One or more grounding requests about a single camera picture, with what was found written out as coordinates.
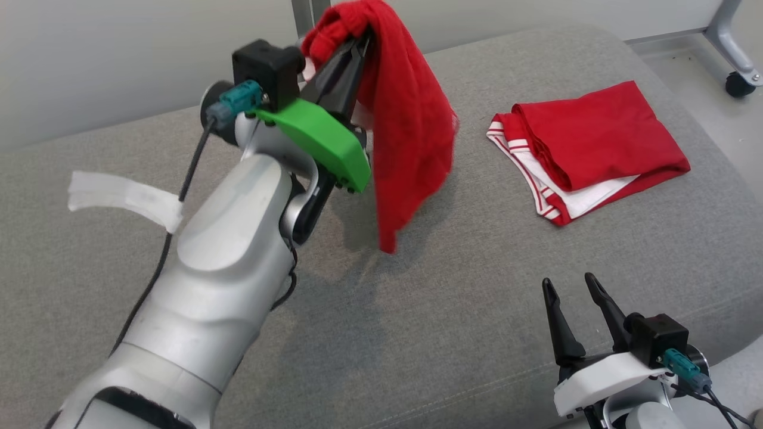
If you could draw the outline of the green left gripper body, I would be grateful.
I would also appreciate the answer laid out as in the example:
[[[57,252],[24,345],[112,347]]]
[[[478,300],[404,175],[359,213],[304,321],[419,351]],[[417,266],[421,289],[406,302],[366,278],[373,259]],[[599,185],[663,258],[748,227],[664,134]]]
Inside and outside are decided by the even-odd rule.
[[[257,108],[256,117],[274,124],[336,182],[354,192],[365,191],[371,167],[359,138],[321,106],[297,98],[278,111]]]

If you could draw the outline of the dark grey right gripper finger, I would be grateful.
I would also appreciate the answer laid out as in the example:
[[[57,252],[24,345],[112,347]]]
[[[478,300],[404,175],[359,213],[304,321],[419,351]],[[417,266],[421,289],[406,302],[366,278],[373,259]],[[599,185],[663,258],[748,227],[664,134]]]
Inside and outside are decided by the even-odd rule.
[[[551,345],[555,362],[561,368],[585,358],[586,351],[572,333],[561,310],[561,301],[551,279],[542,280],[542,292],[545,302],[546,318],[550,326]]]
[[[592,272],[584,274],[584,281],[594,304],[600,308],[607,323],[613,340],[613,353],[629,352],[631,334],[625,328],[626,315]]]

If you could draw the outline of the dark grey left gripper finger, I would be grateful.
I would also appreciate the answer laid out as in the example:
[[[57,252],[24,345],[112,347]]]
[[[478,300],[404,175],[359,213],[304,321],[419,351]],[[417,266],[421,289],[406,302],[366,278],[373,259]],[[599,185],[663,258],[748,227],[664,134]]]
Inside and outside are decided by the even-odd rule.
[[[362,79],[362,41],[348,40],[300,91],[315,105],[355,105]]]
[[[373,38],[373,35],[349,38],[324,66],[328,73],[324,85],[324,110],[345,126],[351,125],[366,55],[373,45]]]

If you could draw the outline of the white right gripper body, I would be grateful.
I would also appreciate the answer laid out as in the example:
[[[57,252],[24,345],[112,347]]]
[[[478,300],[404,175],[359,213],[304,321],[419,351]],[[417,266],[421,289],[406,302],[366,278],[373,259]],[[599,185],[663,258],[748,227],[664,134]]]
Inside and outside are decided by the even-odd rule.
[[[651,369],[632,353],[613,354],[575,372],[554,389],[560,417],[600,407],[599,426],[613,428],[616,418],[644,403],[657,403],[671,411],[671,389],[665,386],[664,369]]]

